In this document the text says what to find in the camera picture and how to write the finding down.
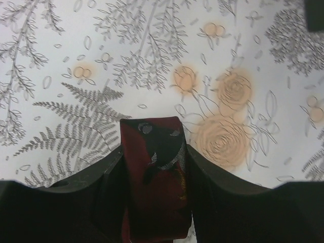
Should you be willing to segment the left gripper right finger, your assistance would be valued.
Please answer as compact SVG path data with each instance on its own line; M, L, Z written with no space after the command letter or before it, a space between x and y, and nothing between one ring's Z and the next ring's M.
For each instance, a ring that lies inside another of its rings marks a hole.
M198 242L323 242L323 183L269 189L187 146L188 195Z

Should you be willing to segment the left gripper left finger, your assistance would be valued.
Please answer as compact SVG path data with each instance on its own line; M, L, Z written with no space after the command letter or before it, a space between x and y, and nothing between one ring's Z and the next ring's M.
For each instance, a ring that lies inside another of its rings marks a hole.
M1 181L1 242L121 242L125 172L120 147L50 187Z

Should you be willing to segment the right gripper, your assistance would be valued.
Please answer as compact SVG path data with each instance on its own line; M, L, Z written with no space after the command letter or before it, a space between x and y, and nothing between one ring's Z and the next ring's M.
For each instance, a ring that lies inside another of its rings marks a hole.
M323 32L324 30L324 1L305 0L305 16L307 29L310 32Z

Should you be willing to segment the dark red patterned tie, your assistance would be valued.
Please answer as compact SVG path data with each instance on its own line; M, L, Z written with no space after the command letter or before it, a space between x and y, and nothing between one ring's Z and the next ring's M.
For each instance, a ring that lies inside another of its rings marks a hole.
M122 119L129 185L122 242L173 242L188 235L186 140L179 118Z

